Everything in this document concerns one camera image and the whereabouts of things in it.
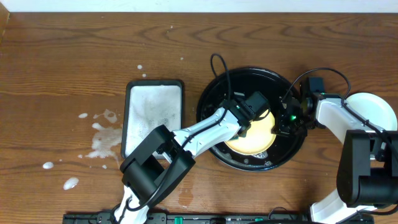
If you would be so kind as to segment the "white plate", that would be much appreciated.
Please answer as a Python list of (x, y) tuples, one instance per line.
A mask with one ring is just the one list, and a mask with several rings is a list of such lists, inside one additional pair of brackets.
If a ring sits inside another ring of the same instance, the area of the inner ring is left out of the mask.
[(348, 104), (372, 124), (387, 131), (397, 131), (397, 116), (381, 97), (371, 93), (355, 93), (347, 98)]

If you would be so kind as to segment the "green yellow sponge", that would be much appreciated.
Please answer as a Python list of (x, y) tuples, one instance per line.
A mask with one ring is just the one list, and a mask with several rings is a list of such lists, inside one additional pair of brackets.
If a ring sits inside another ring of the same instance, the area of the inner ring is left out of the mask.
[(246, 135), (247, 135), (247, 133), (241, 133), (241, 134), (237, 134), (237, 135), (235, 135), (235, 139), (238, 139), (238, 138), (245, 138), (246, 137)]

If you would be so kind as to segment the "yellow plate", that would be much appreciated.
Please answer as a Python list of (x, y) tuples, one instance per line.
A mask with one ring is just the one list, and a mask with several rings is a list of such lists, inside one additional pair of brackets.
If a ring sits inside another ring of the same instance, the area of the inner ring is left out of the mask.
[(276, 139), (276, 135), (272, 134), (275, 118), (269, 110), (261, 114), (260, 117), (264, 117), (264, 119), (252, 121), (251, 127), (246, 131), (244, 137), (238, 136), (226, 141), (225, 144), (234, 152), (247, 156), (266, 151)]

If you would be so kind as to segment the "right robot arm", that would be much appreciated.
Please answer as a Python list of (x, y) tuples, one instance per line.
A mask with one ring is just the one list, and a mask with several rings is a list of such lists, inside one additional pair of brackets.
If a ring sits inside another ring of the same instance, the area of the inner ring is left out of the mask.
[(372, 124), (337, 94), (306, 93), (279, 100), (274, 131), (298, 135), (329, 129), (342, 143), (336, 189), (310, 206), (313, 223), (344, 223), (356, 216), (397, 212), (397, 131)]

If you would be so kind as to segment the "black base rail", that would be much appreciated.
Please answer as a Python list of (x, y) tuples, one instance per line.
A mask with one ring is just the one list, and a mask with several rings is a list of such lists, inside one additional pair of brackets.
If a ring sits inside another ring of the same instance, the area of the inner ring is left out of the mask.
[[(310, 223), (303, 215), (184, 215), (148, 213), (144, 223), (148, 224), (245, 224), (266, 223)], [(112, 224), (118, 223), (111, 212), (64, 214), (62, 224)]]

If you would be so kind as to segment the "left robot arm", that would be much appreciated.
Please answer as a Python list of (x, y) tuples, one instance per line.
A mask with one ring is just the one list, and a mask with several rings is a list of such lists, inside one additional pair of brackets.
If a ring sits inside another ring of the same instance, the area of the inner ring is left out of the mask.
[(176, 131), (164, 125), (155, 128), (120, 166), (125, 192), (114, 222), (143, 223), (139, 215), (176, 188), (196, 156), (241, 134), (256, 116), (246, 101), (225, 100), (213, 115), (193, 126)]

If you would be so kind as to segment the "rectangular black soap tray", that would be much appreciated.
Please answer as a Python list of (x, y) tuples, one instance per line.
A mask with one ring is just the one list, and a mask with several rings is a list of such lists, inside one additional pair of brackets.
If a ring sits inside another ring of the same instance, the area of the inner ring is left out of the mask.
[(183, 81), (138, 80), (126, 86), (122, 158), (130, 153), (156, 127), (173, 131), (182, 127)]

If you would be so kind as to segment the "round black tray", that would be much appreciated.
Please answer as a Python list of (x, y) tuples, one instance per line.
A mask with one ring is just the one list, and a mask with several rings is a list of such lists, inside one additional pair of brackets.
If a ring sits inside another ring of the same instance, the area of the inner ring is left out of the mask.
[[(297, 89), (290, 86), (290, 82), (272, 70), (259, 67), (243, 67), (229, 71), (232, 90), (246, 96), (260, 91), (271, 106), (271, 113), (277, 116), (280, 97), (287, 90), (295, 98), (300, 96)], [(196, 122), (211, 116), (216, 107), (225, 99), (228, 91), (226, 77), (221, 75), (220, 81), (213, 80), (202, 93), (196, 112)], [(219, 143), (210, 148), (210, 152), (220, 161), (239, 170), (260, 172), (275, 169), (285, 164), (300, 150), (307, 136), (295, 135), (291, 137), (276, 136), (274, 143), (258, 156), (245, 156), (234, 152), (225, 143)]]

